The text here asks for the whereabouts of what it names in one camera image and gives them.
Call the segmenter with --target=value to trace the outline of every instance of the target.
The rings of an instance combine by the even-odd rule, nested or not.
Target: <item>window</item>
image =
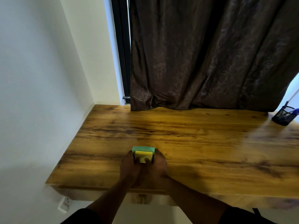
[[[130,76],[131,76],[131,35],[129,19],[129,0],[111,0],[115,25],[116,41],[121,77],[126,103],[130,103]]]

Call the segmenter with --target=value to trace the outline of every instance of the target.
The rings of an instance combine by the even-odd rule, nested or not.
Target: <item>power outlet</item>
[[[73,201],[68,196],[64,196],[59,203],[58,210],[67,213],[72,203]]]

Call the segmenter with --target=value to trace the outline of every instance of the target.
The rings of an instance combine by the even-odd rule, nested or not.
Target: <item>desk surface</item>
[[[158,148],[174,179],[211,194],[299,198],[299,124],[287,127],[272,115],[247,110],[95,105],[47,184],[105,190],[133,146]],[[157,193],[146,170],[132,192]]]

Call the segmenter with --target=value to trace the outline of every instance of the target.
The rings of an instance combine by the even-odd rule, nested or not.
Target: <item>hand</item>
[[[130,150],[121,162],[119,180],[126,181],[128,184],[133,185],[140,170],[140,161],[136,159],[134,163],[133,153]]]
[[[154,156],[154,163],[151,163],[148,158],[145,159],[145,162],[147,163],[147,169],[153,180],[155,183],[159,183],[161,178],[168,177],[167,162],[163,154],[158,149],[155,149]]]

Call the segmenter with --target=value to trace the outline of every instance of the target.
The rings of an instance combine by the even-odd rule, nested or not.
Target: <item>brown curtain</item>
[[[131,110],[274,111],[299,71],[299,0],[130,0]]]

